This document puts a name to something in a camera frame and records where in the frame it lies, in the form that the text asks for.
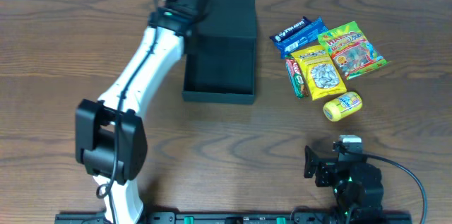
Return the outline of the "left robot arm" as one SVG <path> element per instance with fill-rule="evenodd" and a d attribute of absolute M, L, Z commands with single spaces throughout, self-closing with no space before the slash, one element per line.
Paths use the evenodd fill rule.
<path fill-rule="evenodd" d="M 207 5 L 208 0 L 166 0 L 157 7 L 118 79 L 96 101 L 84 99 L 76 109 L 76 161 L 98 184 L 105 223 L 143 219 L 136 181 L 148 151 L 143 120 L 163 78 L 193 42 Z"/>

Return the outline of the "blue Oreo cookie pack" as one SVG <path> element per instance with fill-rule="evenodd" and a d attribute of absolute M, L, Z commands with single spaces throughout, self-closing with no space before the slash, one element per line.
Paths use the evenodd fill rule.
<path fill-rule="evenodd" d="M 276 48 L 280 51 L 280 58 L 296 51 L 297 49 L 317 40 L 317 36 L 328 31 L 322 17 L 318 17 L 312 21 L 311 24 L 302 28 L 300 31 L 282 42 L 273 42 Z"/>

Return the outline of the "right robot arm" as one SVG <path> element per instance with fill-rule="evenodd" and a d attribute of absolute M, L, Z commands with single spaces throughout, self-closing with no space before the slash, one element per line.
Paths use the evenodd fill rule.
<path fill-rule="evenodd" d="M 334 143 L 335 158 L 321 158 L 309 146 L 304 148 L 304 177 L 314 178 L 317 187 L 330 187 L 337 206 L 325 214 L 322 223 L 378 223 L 383 220 L 382 175 L 363 153 Z"/>

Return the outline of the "green Haribo gummy bag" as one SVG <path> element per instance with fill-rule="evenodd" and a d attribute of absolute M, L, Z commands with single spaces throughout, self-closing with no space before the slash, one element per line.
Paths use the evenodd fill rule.
<path fill-rule="evenodd" d="M 355 21 L 317 35 L 344 78 L 350 80 L 387 65 Z"/>

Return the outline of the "yellow sunflower seed bag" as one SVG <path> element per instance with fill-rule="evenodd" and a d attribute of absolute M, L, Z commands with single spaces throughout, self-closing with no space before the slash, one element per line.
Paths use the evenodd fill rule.
<path fill-rule="evenodd" d="M 347 92 L 331 57 L 321 45 L 293 52 L 292 56 L 301 69 L 312 100 Z"/>

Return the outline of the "black gift box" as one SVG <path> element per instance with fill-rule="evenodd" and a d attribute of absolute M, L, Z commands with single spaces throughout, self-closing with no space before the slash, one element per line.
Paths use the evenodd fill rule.
<path fill-rule="evenodd" d="M 251 105 L 255 100 L 256 0 L 209 0 L 186 57 L 186 102 Z"/>

